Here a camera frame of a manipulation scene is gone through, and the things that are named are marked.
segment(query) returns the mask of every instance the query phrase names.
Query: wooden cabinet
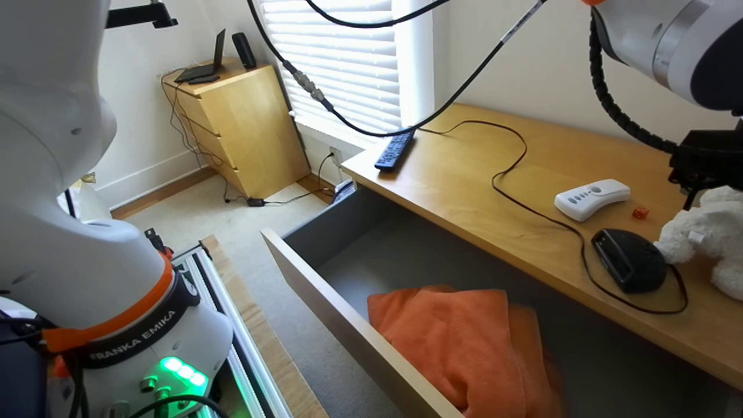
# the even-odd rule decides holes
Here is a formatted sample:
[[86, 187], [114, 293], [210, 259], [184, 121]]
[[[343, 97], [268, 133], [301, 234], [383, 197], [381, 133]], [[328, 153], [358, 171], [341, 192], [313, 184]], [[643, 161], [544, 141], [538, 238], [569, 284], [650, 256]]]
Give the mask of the wooden cabinet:
[[219, 82], [162, 90], [199, 158], [247, 197], [268, 197], [309, 175], [299, 134], [272, 64], [241, 69], [229, 60]]

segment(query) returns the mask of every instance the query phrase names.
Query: orange towel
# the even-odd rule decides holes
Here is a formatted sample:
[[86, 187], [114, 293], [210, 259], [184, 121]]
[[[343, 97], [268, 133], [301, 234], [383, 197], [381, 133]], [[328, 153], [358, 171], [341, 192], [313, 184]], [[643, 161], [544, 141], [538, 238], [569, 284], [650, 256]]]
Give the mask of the orange towel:
[[369, 320], [466, 418], [562, 415], [537, 316], [501, 291], [371, 294]]

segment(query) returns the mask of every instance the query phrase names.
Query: window blinds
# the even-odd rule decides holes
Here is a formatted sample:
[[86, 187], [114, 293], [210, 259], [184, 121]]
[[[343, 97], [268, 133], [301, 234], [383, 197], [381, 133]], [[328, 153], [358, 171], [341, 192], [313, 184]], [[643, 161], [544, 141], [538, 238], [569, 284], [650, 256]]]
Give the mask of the window blinds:
[[[347, 21], [387, 21], [392, 0], [317, 0]], [[326, 97], [366, 130], [399, 127], [399, 78], [394, 28], [341, 28], [317, 17], [304, 0], [262, 0], [268, 33]], [[336, 121], [282, 69], [298, 118]]]

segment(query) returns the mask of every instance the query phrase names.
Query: cable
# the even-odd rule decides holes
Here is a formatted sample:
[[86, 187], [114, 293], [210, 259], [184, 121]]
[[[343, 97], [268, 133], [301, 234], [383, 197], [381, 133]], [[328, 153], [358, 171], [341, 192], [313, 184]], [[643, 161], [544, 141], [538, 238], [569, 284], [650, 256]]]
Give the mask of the cable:
[[569, 229], [573, 237], [579, 237], [579, 241], [580, 241], [580, 265], [582, 265], [582, 272], [587, 273], [587, 279], [593, 280], [593, 285], [596, 285], [596, 287], [598, 287], [603, 294], [608, 294], [610, 300], [615, 300], [615, 302], [619, 302], [619, 303], [624, 303], [624, 307], [630, 307], [630, 308], [643, 312], [643, 314], [674, 316], [674, 314], [680, 314], [680, 312], [688, 308], [689, 294], [688, 294], [688, 287], [684, 287], [684, 284], [683, 284], [680, 272], [677, 272], [674, 265], [666, 265], [666, 267], [670, 270], [670, 273], [674, 273], [676, 280], [677, 280], [677, 293], [680, 293], [680, 298], [683, 298], [680, 307], [676, 307], [676, 308], [648, 308], [648, 307], [634, 303], [634, 302], [624, 300], [622, 294], [615, 294], [614, 291], [608, 291], [607, 285], [601, 285], [601, 284], [594, 279], [594, 273], [593, 273], [593, 270], [590, 270], [590, 265], [587, 265], [587, 241], [586, 241], [586, 237], [582, 237], [582, 231], [580, 231], [579, 228], [573, 228], [573, 226], [569, 226], [569, 222], [565, 222], [565, 220], [558, 220], [558, 219], [550, 219], [550, 216], [537, 212], [535, 207], [519, 202], [518, 197], [513, 197], [511, 192], [507, 192], [503, 187], [497, 185], [497, 184], [500, 184], [509, 171], [513, 171], [513, 170], [528, 158], [528, 153], [530, 153], [530, 144], [528, 144], [528, 139], [522, 137], [522, 133], [518, 133], [516, 127], [501, 125], [501, 122], [493, 122], [493, 121], [460, 121], [458, 125], [452, 125], [452, 127], [449, 127], [449, 130], [425, 130], [425, 133], [449, 134], [449, 133], [452, 133], [452, 130], [458, 130], [458, 127], [463, 127], [463, 125], [490, 125], [490, 127], [500, 127], [500, 130], [511, 133], [511, 134], [522, 144], [519, 156], [518, 156], [507, 170], [494, 171], [493, 178], [490, 178], [490, 185], [493, 185], [494, 192], [500, 192], [503, 199], [513, 202], [516, 207], [519, 207], [519, 209], [524, 209], [524, 212], [530, 212], [530, 214], [535, 214], [535, 216], [538, 216], [538, 219], [544, 219], [544, 220], [547, 220], [547, 222], [555, 222], [555, 226]]
[[614, 99], [607, 85], [603, 77], [603, 58], [601, 58], [601, 39], [598, 39], [598, 24], [596, 18], [590, 21], [590, 78], [594, 84], [594, 93], [603, 107], [603, 111], [631, 137], [643, 141], [645, 147], [653, 147], [665, 153], [674, 153], [677, 148], [676, 141], [662, 139], [645, 127], [641, 127], [636, 121], [631, 121]]
[[317, 165], [317, 190], [309, 190], [309, 192], [295, 194], [295, 197], [290, 197], [290, 199], [268, 202], [268, 205], [290, 205], [290, 202], [298, 202], [298, 199], [306, 197], [306, 194], [320, 192], [320, 190], [322, 190], [322, 168], [326, 168], [326, 163], [328, 163], [333, 156], [334, 156], [334, 153], [328, 153], [328, 156], [320, 161], [320, 165]]
[[[165, 97], [167, 97], [167, 90], [165, 90], [165, 82], [162, 78], [167, 75], [160, 77], [160, 90], [162, 90]], [[193, 147], [193, 141], [189, 141], [184, 122], [178, 121], [182, 127], [174, 122], [176, 121], [176, 107], [178, 107], [178, 90], [176, 89], [172, 89], [172, 99], [167, 99], [167, 103], [169, 103], [169, 121], [167, 121], [169, 127], [178, 133], [184, 148], [189, 148], [193, 153], [194, 163], [204, 165], [203, 150], [198, 147]]]
[[69, 403], [68, 415], [69, 418], [77, 418], [77, 415], [90, 418], [84, 367], [73, 355], [64, 355], [64, 364], [68, 364], [68, 371], [69, 371], [73, 386], [74, 386], [74, 395], [73, 395], [73, 403]]
[[229, 418], [214, 399], [210, 398], [199, 398], [199, 395], [174, 395], [174, 398], [162, 398], [145, 409], [140, 409], [138, 413], [132, 413], [129, 418], [142, 418], [145, 413], [151, 413], [160, 406], [174, 403], [174, 401], [198, 401], [203, 406], [210, 406], [219, 418]]
[[73, 199], [69, 187], [64, 187], [64, 205], [68, 205], [69, 216], [77, 219], [77, 209], [74, 209], [74, 199]]
[[229, 197], [229, 182], [223, 177], [223, 202], [227, 205], [227, 202], [232, 202], [234, 197]]
[[355, 133], [362, 133], [366, 137], [394, 137], [394, 134], [402, 134], [402, 133], [408, 133], [408, 130], [417, 130], [422, 127], [425, 122], [435, 121], [438, 114], [443, 114], [466, 89], [468, 84], [490, 64], [490, 60], [503, 48], [503, 43], [537, 13], [537, 10], [545, 4], [545, 0], [537, 0], [507, 33], [503, 38], [493, 46], [493, 52], [482, 58], [482, 62], [466, 77], [466, 82], [435, 111], [429, 114], [428, 118], [408, 125], [408, 127], [402, 127], [402, 130], [392, 130], [392, 133], [374, 133], [374, 130], [364, 130], [355, 122], [350, 122], [341, 111], [336, 111], [333, 107], [333, 103], [326, 97], [326, 93], [304, 75], [299, 71], [288, 58], [282, 56], [282, 52], [273, 46], [273, 42], [269, 39], [269, 34], [264, 33], [264, 26], [257, 17], [257, 10], [254, 4], [254, 0], [248, 0], [248, 10], [250, 10], [250, 17], [255, 21], [255, 28], [262, 38], [262, 42], [269, 46], [269, 52], [282, 60], [282, 64], [295, 77], [295, 82], [315, 99], [320, 103], [333, 115], [336, 115], [343, 125], [349, 125], [350, 130]]
[[364, 24], [364, 21], [343, 21], [343, 18], [336, 18], [336, 17], [328, 13], [322, 6], [317, 6], [313, 0], [306, 0], [306, 4], [309, 4], [315, 13], [320, 13], [326, 21], [336, 24], [336, 26], [347, 26], [347, 28], [391, 28], [391, 26], [399, 26], [399, 24], [403, 24], [403, 21], [417, 18], [421, 13], [441, 6], [443, 2], [449, 2], [449, 0], [435, 0], [435, 2], [421, 6], [421, 10], [410, 11], [410, 13], [399, 17], [399, 18]]

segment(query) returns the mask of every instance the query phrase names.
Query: open drawer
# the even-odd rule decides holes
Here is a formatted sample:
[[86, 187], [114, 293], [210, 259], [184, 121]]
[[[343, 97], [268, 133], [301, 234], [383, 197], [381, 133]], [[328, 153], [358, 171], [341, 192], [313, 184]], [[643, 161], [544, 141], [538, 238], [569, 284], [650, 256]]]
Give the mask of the open drawer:
[[268, 229], [264, 241], [403, 415], [460, 413], [366, 322], [366, 298], [429, 284], [501, 287], [531, 307], [572, 418], [731, 415], [731, 389], [708, 374], [364, 187], [286, 237]]

